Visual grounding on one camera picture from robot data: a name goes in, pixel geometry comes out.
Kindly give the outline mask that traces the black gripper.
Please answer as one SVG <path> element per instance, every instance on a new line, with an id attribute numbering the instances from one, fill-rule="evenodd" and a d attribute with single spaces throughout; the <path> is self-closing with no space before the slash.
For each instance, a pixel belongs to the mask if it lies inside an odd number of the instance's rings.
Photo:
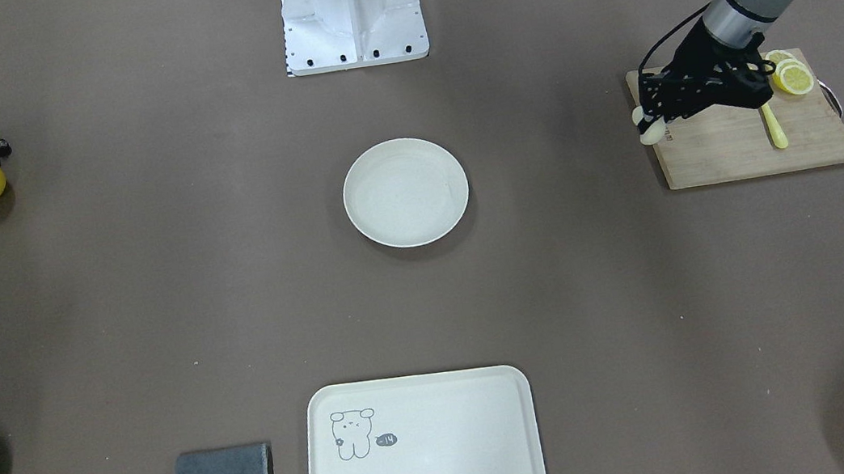
<path id="1" fill-rule="evenodd" d="M 770 77 L 749 70 L 749 63 L 762 60 L 758 48 L 765 38 L 759 30 L 745 47 L 733 48 L 714 39 L 698 21 L 668 66 L 647 73 L 646 63 L 656 49 L 690 21 L 683 19 L 661 37 L 637 68 L 647 136 L 665 133 L 668 123 L 690 119 L 714 105 L 757 110 L 774 94 Z"/>

